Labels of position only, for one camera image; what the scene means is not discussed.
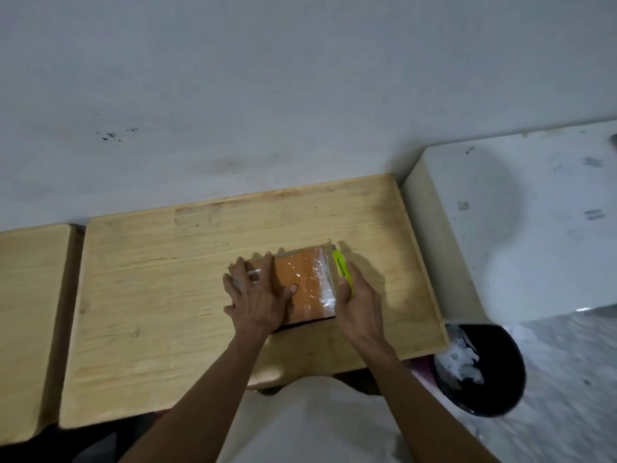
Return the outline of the person's right hand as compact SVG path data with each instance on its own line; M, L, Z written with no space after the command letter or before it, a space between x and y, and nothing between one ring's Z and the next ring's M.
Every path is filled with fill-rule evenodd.
M386 343L381 296L353 262L347 261L347 266L353 280L353 296L342 316L336 319L345 339L364 357L382 349ZM346 281L340 278L339 283Z

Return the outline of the person's left hand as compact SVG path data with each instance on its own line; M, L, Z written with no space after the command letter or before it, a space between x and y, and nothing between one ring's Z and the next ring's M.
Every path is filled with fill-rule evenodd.
M284 288L273 288L273 266L273 254L267 252L253 287L235 287L235 263L223 275L225 291L236 306L236 317L231 319L237 334L252 335L264 340L282 326L287 313L280 310L279 295Z

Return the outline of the orange plastic-wrapped box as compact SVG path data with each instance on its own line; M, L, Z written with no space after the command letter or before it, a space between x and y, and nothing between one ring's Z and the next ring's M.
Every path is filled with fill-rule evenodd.
M335 318L340 275L334 251L335 246L327 243L273 255L273 291L278 295L285 287L297 286L276 331Z

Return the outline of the green utility knife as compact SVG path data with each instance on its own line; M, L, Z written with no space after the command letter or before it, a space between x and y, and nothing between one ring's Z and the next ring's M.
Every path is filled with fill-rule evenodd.
M349 271L349 268L347 266L346 257L336 247L332 251L332 256L333 256L334 262L337 267L338 276L339 278L343 278L346 281L346 283L349 285L350 297L352 297L353 291L354 291L353 280L352 280L351 272Z

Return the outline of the person's right forearm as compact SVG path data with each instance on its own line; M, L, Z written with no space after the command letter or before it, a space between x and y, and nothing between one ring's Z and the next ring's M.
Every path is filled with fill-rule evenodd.
M372 373L414 463L500 463L423 386L383 339L362 344Z

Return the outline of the person's left forearm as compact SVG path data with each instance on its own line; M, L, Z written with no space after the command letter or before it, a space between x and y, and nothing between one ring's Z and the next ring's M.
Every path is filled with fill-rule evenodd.
M268 337L238 329L223 354L119 463L215 463Z

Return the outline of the person's white shirt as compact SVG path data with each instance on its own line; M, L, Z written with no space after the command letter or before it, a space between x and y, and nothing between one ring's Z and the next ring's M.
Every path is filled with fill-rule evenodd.
M217 463L412 463L381 396L308 377L243 395Z

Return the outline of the white plastic scraps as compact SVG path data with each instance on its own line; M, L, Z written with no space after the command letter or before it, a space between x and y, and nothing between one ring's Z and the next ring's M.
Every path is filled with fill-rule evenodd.
M461 390L463 385L470 383L484 385L480 358L468 335L458 325L448 326L447 332L449 349L434 357L436 375L454 390Z

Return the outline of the black trash bin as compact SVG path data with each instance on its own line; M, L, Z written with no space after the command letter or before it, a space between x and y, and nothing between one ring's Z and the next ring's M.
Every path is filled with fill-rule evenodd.
M447 325L449 349L431 356L436 387L478 417L496 418L523 398L527 373L518 345L497 325Z

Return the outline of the white table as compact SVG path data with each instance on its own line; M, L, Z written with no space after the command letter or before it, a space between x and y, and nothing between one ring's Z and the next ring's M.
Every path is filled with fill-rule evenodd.
M432 146L400 191L445 323L617 304L617 120Z

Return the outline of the light wooden side table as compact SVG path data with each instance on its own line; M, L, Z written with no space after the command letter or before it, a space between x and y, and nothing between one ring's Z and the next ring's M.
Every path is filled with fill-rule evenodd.
M0 232L0 446L58 422L83 238L67 224Z

